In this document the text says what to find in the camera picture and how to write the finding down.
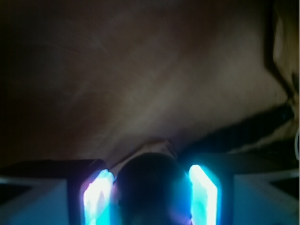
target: blue light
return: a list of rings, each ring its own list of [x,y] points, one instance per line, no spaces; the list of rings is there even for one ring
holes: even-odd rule
[[[193,224],[217,224],[218,199],[220,188],[211,180],[217,178],[205,167],[193,165],[189,169],[193,184],[192,221]]]
[[[109,201],[114,176],[102,170],[83,194],[84,219],[86,225],[110,224]]]

